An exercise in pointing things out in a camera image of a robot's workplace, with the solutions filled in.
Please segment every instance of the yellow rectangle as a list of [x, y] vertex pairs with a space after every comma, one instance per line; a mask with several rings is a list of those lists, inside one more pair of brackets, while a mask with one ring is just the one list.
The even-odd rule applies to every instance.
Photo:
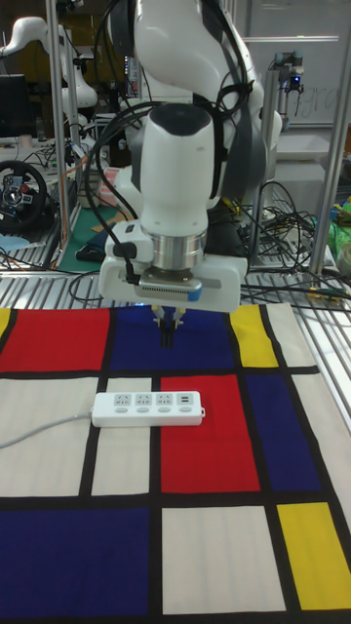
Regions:
[[258, 305], [241, 305], [230, 315], [230, 323], [239, 343], [243, 367], [259, 369], [278, 367]]
[[351, 608], [351, 574], [327, 503], [278, 505], [303, 610]]
[[6, 327], [9, 325], [11, 310], [7, 308], [0, 309], [0, 338]]

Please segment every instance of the steering wheel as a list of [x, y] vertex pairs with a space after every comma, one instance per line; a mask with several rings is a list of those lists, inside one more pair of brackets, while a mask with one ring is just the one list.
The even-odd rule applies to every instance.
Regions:
[[43, 212], [47, 186], [39, 172], [22, 161], [0, 162], [0, 232], [22, 232]]

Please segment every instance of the whiteboard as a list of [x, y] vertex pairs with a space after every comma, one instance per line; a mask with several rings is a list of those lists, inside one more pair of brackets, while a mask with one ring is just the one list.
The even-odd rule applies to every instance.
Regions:
[[351, 26], [350, 0], [253, 0], [249, 36], [287, 37], [337, 35], [337, 42], [250, 43], [253, 63], [264, 87], [267, 68], [276, 52], [303, 52], [304, 93], [289, 98], [292, 124], [327, 125], [333, 121], [337, 89]]

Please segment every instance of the blue rectangle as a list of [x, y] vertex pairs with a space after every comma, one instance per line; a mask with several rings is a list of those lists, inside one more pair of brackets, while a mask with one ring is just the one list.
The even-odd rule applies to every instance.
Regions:
[[187, 310], [172, 349], [161, 348], [161, 332], [150, 307], [118, 310], [112, 371], [232, 369], [233, 356], [221, 314]]
[[321, 489], [283, 377], [250, 375], [247, 382], [273, 489]]
[[148, 509], [0, 513], [0, 620], [145, 615]]

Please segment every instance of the power outlet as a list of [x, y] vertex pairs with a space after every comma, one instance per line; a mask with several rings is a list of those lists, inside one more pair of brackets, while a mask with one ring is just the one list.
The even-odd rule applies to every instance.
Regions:
[[131, 395], [130, 394], [116, 394], [114, 405], [115, 406], [129, 406], [131, 404]]
[[158, 394], [156, 396], [157, 406], [171, 406], [173, 404], [172, 394]]
[[152, 404], [151, 394], [137, 394], [136, 405], [137, 406], [150, 406]]
[[192, 406], [193, 396], [191, 393], [181, 393], [176, 396], [177, 404], [179, 406]]

